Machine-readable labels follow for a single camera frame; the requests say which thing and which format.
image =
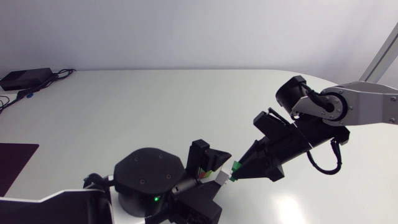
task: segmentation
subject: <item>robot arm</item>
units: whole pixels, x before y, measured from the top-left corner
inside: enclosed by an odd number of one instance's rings
[[[265,137],[256,140],[239,160],[241,167],[232,174],[234,179],[267,177],[277,181],[284,177],[282,164],[304,152],[320,172],[335,174],[342,164],[339,144],[349,139],[346,125],[396,124],[398,119],[398,90],[375,83],[353,82],[316,93],[304,78],[296,76],[278,90],[276,98],[294,123],[272,108],[260,113],[254,125]],[[328,140],[337,158],[334,170],[321,169],[310,153]]]
[[[303,96],[292,108],[291,115],[300,113],[323,118],[331,126],[361,125],[374,123],[397,124],[398,90],[368,82],[352,82],[333,86],[321,91],[318,99],[333,105],[326,110]]]

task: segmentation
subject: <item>green connector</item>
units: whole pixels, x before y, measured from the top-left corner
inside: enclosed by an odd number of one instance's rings
[[[232,173],[237,171],[240,167],[242,166],[242,164],[240,164],[239,162],[234,161],[234,164],[232,165]],[[235,182],[235,178],[231,177],[229,178],[230,181]]]

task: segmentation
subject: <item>white wall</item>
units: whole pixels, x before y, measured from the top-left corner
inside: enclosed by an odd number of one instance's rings
[[[1,0],[0,77],[37,67],[273,68],[343,83],[365,71],[397,23],[397,7],[396,0]]]

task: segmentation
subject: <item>white table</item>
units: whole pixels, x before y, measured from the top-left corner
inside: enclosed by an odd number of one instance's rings
[[[0,115],[0,142],[40,147],[7,197],[40,199],[80,189],[86,175],[113,173],[132,151],[158,147],[186,164],[188,148],[204,139],[235,160],[262,134],[253,125],[273,107],[293,72],[276,70],[135,70],[76,72]],[[333,83],[302,75],[320,91]],[[220,223],[396,223],[396,133],[388,124],[349,127],[343,167],[319,173],[305,155],[284,167],[285,178],[246,179],[221,188]],[[328,143],[312,151],[334,168]]]

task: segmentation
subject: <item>white object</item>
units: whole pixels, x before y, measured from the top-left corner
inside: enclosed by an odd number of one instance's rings
[[[234,165],[234,160],[229,158],[222,166],[220,171],[217,174],[215,182],[220,184],[221,186],[227,184],[229,178],[232,175],[232,166]]]

